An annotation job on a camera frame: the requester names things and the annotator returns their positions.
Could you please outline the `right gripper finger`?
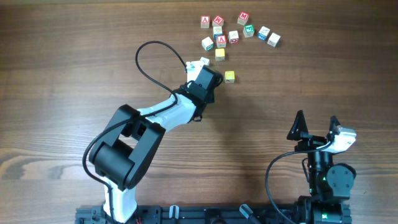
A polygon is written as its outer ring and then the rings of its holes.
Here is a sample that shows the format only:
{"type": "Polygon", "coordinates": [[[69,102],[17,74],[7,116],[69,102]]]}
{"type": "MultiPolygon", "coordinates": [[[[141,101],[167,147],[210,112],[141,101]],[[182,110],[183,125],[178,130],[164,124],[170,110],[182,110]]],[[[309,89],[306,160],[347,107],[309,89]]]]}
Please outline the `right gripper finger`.
{"type": "Polygon", "coordinates": [[[332,116],[330,118],[330,127],[329,127],[329,133],[337,133],[338,128],[340,127],[340,122],[338,121],[336,116],[332,116]]]}
{"type": "Polygon", "coordinates": [[[297,111],[294,123],[287,135],[287,140],[302,140],[307,138],[308,128],[302,110],[297,111]]]}

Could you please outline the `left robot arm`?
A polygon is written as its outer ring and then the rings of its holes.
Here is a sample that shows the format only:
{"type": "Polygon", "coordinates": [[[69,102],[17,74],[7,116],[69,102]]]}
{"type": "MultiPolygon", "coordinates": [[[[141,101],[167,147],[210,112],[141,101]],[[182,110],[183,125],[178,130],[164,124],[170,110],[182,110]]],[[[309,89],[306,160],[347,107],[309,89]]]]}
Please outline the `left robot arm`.
{"type": "Polygon", "coordinates": [[[103,211],[109,221],[126,223],[135,213],[136,185],[146,174],[164,135],[177,126],[201,121],[207,104],[214,102],[222,74],[207,65],[195,74],[155,106],[138,110],[120,106],[87,147],[83,162],[94,165],[95,173],[90,176],[105,187],[103,211]]]}

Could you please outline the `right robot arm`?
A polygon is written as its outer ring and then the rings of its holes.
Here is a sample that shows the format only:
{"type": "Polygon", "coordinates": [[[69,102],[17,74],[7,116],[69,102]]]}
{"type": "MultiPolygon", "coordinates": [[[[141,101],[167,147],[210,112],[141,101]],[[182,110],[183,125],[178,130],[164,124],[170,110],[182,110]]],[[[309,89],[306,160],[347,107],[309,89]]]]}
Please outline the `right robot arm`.
{"type": "Polygon", "coordinates": [[[350,224],[349,205],[356,171],[348,164],[333,162],[333,156],[345,152],[356,141],[356,132],[343,127],[335,116],[330,119],[329,132],[325,137],[308,132],[303,111],[297,112],[287,135],[297,141],[295,152],[307,154],[306,178],[309,196],[300,196],[291,219],[294,223],[350,224]]]}

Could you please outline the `white block red Q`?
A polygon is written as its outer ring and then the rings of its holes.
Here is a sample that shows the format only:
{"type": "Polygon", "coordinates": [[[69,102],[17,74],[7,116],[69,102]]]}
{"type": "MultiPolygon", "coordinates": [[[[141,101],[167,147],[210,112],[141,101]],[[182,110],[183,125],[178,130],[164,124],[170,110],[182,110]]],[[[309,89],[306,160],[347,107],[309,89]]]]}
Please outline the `white block red Q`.
{"type": "Polygon", "coordinates": [[[229,31],[228,34],[230,44],[236,44],[239,42],[239,33],[237,30],[229,31]]]}

